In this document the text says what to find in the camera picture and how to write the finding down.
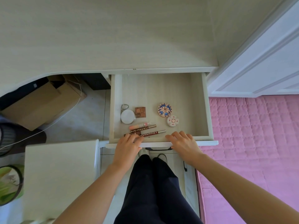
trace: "shoe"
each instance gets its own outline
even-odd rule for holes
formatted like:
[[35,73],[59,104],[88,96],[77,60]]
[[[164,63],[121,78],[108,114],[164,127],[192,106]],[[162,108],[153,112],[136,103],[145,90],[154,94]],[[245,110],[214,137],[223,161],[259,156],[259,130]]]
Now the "shoe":
[[157,158],[163,160],[165,163],[167,163],[167,157],[164,153],[160,153]]
[[150,152],[148,150],[146,150],[145,148],[142,148],[139,152],[138,152],[138,155],[139,157],[142,156],[142,155],[150,155]]

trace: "cord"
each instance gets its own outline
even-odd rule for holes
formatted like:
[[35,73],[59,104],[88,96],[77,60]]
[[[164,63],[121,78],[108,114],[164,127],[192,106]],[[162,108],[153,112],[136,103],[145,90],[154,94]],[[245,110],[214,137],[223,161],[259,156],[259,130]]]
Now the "cord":
[[[80,101],[80,99],[81,99],[82,89],[81,89],[81,84],[80,84],[80,83],[76,83],[76,84],[79,84],[79,86],[80,86],[80,92],[81,92],[81,93],[80,93],[80,98],[79,98],[79,100],[78,100],[78,102],[77,102],[77,104],[78,104],[79,101]],[[63,116],[61,116],[55,123],[57,123],[59,120],[61,120],[67,113],[65,113]],[[5,147],[8,147],[8,146],[17,144],[17,143],[19,143],[19,142],[22,142],[22,141],[24,141],[24,140],[26,140],[26,139],[28,139],[28,138],[30,138],[30,137],[33,137],[33,136],[35,136],[35,135],[37,135],[37,134],[39,134],[39,133],[41,133],[41,132],[43,132],[43,131],[49,129],[49,128],[50,128],[51,126],[53,126],[55,123],[51,124],[51,125],[48,126],[46,129],[44,129],[44,130],[42,130],[42,131],[40,131],[40,132],[38,132],[38,133],[36,133],[36,134],[34,134],[34,135],[31,135],[31,136],[29,136],[29,137],[27,137],[27,138],[25,138],[25,139],[23,139],[23,140],[20,140],[20,141],[18,141],[18,142],[12,143],[12,144],[10,144],[10,145],[6,145],[6,146],[0,148],[0,150],[4,149]]]

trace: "dark pants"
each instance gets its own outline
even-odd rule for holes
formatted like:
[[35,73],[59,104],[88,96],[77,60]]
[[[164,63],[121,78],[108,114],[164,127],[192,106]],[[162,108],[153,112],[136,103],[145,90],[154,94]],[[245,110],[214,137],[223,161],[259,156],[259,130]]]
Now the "dark pants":
[[160,158],[135,163],[125,200],[114,224],[202,224],[181,193],[178,178]]

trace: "drawer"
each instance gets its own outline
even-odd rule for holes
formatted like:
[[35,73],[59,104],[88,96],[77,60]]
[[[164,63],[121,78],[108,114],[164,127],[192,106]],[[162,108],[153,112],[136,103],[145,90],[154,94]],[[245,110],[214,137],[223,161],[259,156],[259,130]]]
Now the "drawer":
[[[142,133],[166,130],[166,133],[145,137],[142,147],[170,147],[165,135],[184,131],[193,135],[198,145],[217,145],[214,141],[205,73],[131,74],[111,76],[110,134],[107,148],[115,148],[118,140],[129,133],[129,126],[144,122],[156,128]],[[168,103],[172,115],[179,118],[176,127],[169,127],[167,118],[158,114],[158,106]],[[129,109],[146,107],[146,118],[132,124],[121,122],[121,106]]]

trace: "mattress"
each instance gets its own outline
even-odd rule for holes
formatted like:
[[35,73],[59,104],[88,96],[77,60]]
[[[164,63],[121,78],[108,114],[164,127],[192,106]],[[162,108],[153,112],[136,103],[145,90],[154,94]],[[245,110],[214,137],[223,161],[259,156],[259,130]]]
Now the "mattress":
[[[211,158],[299,211],[299,95],[210,98],[217,146]],[[205,224],[245,223],[197,172]]]

